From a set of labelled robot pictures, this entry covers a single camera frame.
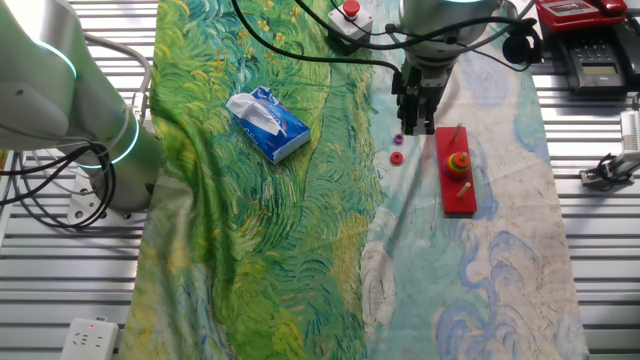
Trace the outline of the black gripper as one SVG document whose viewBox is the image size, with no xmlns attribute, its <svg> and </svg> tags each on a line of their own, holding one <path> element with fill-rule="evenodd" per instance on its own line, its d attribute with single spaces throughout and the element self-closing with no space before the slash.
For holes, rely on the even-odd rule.
<svg viewBox="0 0 640 360">
<path fill-rule="evenodd" d="M 440 104 L 451 72 L 452 67 L 420 68 L 405 62 L 401 70 L 394 73 L 391 94 L 396 96 L 404 135 L 435 133 L 435 108 Z"/>
</svg>

